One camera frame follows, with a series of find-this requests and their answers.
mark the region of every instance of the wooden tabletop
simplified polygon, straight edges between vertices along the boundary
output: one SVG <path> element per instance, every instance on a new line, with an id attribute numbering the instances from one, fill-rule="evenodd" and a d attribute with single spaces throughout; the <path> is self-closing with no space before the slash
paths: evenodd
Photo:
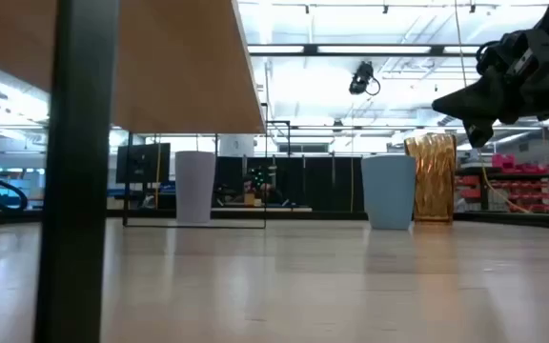
<path id="1" fill-rule="evenodd" d="M 56 0 L 0 0 L 0 70 L 51 86 Z M 234 0 L 120 0 L 113 123 L 138 133 L 261 133 Z"/>

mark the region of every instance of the gold vase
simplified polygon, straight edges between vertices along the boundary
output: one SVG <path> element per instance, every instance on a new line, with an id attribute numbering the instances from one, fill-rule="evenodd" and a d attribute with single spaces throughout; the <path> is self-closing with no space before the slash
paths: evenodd
<path id="1" fill-rule="evenodd" d="M 457 140 L 452 134 L 428 133 L 404 141 L 417 161 L 415 221 L 452 222 L 455 209 Z"/>

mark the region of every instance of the wooden floor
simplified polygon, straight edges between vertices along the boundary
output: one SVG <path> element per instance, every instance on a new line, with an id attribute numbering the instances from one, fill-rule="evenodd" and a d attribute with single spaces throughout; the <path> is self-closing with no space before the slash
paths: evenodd
<path id="1" fill-rule="evenodd" d="M 108 225 L 104 342 L 549 343 L 546 229 Z M 0 343 L 31 342 L 38 240 L 0 229 Z"/>

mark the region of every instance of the ceiling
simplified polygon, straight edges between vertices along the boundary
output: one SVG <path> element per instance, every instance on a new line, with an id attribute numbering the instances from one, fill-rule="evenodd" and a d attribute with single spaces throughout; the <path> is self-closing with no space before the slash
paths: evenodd
<path id="1" fill-rule="evenodd" d="M 458 0 L 460 40 L 479 45 L 535 25 L 546 0 Z M 255 44 L 458 44 L 453 0 L 238 0 Z M 381 91 L 351 95 L 352 74 L 371 61 Z M 268 119 L 293 125 L 435 126 L 434 99 L 478 79 L 474 57 L 252 57 Z M 0 71 L 0 125 L 43 126 L 49 95 Z M 534 125 L 534 122 L 521 123 Z M 448 125 L 460 125 L 458 121 Z"/>

